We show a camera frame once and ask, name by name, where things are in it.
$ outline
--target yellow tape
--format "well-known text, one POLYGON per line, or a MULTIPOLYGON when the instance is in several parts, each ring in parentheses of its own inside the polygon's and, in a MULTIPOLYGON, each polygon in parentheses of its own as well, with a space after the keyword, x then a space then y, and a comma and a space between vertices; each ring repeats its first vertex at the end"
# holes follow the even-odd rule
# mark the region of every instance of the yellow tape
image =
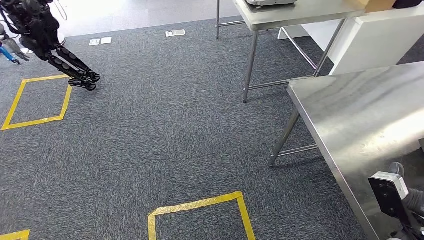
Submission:
POLYGON ((60 115, 59 115, 61 117, 60 120, 64 119, 65 117, 65 113, 69 105, 69 99, 71 98, 71 92, 72 92, 72 87, 68 85, 66 89, 65 100, 63 101, 62 110, 60 111, 60 115))
POLYGON ((249 218, 248 209, 246 208, 245 200, 243 196, 237 198, 238 208, 240 209, 241 219, 243 220, 244 229, 248 240, 255 240, 255 234, 253 233, 252 223, 249 218))
POLYGON ((18 105, 18 103, 19 103, 19 99, 21 99, 21 95, 22 95, 22 92, 24 91, 25 84, 26 84, 26 83, 25 83, 25 82, 23 82, 23 81, 22 81, 22 83, 20 84, 19 89, 17 90, 17 94, 16 94, 16 96, 14 97, 14 100, 13 100, 12 106, 10 107, 9 113, 7 114, 6 120, 4 121, 4 124, 3 124, 3 127, 1 128, 1 130, 9 129, 9 128, 8 128, 8 127, 9 127, 9 123, 10 123, 10 122, 11 122, 11 120, 12 120, 13 114, 14 114, 14 112, 15 112, 15 110, 16 110, 16 106, 17 106, 17 105, 18 105))
POLYGON ((20 84, 16 97, 13 100, 12 106, 10 107, 9 113, 7 114, 6 120, 4 121, 4 124, 1 130, 16 129, 16 128, 33 126, 38 124, 45 124, 52 121, 63 120, 65 117, 65 113, 68 109, 69 100, 71 98, 72 87, 69 85, 67 86, 67 89, 66 89, 65 99, 63 101, 63 106, 59 116, 52 116, 52 117, 47 117, 47 118, 33 120, 33 121, 10 124, 12 117, 15 113, 16 107, 18 106, 19 100, 21 99, 22 92, 24 91, 25 85, 27 83, 44 81, 44 80, 52 80, 52 79, 63 79, 63 78, 68 78, 68 75, 47 76, 47 77, 39 77, 39 78, 31 78, 31 79, 22 80, 22 83, 20 84))
POLYGON ((159 207, 153 211, 150 215, 147 216, 147 227, 148 227, 148 239, 156 240, 156 219, 155 216, 163 214, 172 214, 181 211, 188 211, 193 209, 198 209, 201 207, 206 207, 210 205, 220 204, 228 202, 231 200, 237 199, 238 208, 241 213, 241 219, 246 231, 248 240, 255 240, 255 234, 253 232, 252 224, 249 218, 248 210, 246 208, 245 200, 243 199, 243 194, 241 191, 235 191, 233 193, 212 197, 208 199, 203 199, 199 201, 184 203, 175 206, 164 206, 159 207))
POLYGON ((30 82, 38 82, 38 81, 53 80, 53 79, 65 79, 65 78, 69 78, 69 76, 66 75, 66 74, 63 74, 63 75, 58 75, 58 76, 36 77, 36 78, 24 79, 24 80, 22 80, 22 82, 30 83, 30 82))
POLYGON ((30 230, 23 230, 6 235, 1 235, 0 240, 28 240, 30 236, 30 230))

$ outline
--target device on table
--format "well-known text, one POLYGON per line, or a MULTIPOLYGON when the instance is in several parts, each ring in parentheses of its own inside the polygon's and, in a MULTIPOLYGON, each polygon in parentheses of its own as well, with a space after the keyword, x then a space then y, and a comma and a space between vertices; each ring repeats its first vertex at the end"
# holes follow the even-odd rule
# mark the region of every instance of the device on table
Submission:
POLYGON ((281 4, 294 4, 297 0, 246 0, 248 4, 257 6, 271 6, 281 4))

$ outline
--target black device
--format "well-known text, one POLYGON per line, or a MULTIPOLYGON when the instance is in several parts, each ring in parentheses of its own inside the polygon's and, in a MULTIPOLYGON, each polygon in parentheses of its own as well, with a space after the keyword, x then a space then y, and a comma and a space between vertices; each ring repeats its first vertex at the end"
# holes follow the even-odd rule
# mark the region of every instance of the black device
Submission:
POLYGON ((392 238, 424 240, 421 226, 424 219, 410 210, 403 201, 409 194, 402 176, 394 173, 377 172, 368 178, 381 212, 400 221, 402 229, 394 231, 392 238))
POLYGON ((22 36, 19 41, 24 47, 71 77, 68 82, 70 86, 93 91, 96 82, 100 80, 100 75, 60 45, 58 40, 60 25, 52 16, 48 5, 52 2, 53 0, 0 0, 0 14, 10 31, 22 36), (73 67, 54 56, 53 50, 73 67))
POLYGON ((423 0, 397 0, 394 3, 393 8, 395 8, 395 9, 412 8, 412 7, 416 7, 416 6, 420 5, 422 1, 423 0))

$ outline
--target humanoid robot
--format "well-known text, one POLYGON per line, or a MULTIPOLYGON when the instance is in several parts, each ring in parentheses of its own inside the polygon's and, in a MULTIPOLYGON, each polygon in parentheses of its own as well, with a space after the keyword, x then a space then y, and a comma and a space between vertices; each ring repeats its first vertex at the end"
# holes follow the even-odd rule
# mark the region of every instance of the humanoid robot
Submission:
POLYGON ((72 52, 60 46, 58 40, 59 22, 52 16, 48 3, 53 0, 0 0, 0 14, 10 31, 21 35, 20 43, 47 61, 62 73, 71 77, 69 85, 93 91, 100 75, 91 70, 72 52), (56 50, 64 62, 52 54, 56 50))

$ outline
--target table top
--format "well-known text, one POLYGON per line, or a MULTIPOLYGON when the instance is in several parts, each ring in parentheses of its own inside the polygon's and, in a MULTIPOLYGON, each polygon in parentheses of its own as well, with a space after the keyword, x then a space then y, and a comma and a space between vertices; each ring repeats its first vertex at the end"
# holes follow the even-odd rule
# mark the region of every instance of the table top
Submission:
POLYGON ((368 178, 405 168, 424 191, 424 62, 290 82, 288 92, 369 239, 400 222, 380 211, 368 178))
POLYGON ((262 7, 233 1, 251 31, 360 17, 365 11, 357 0, 298 0, 262 7))

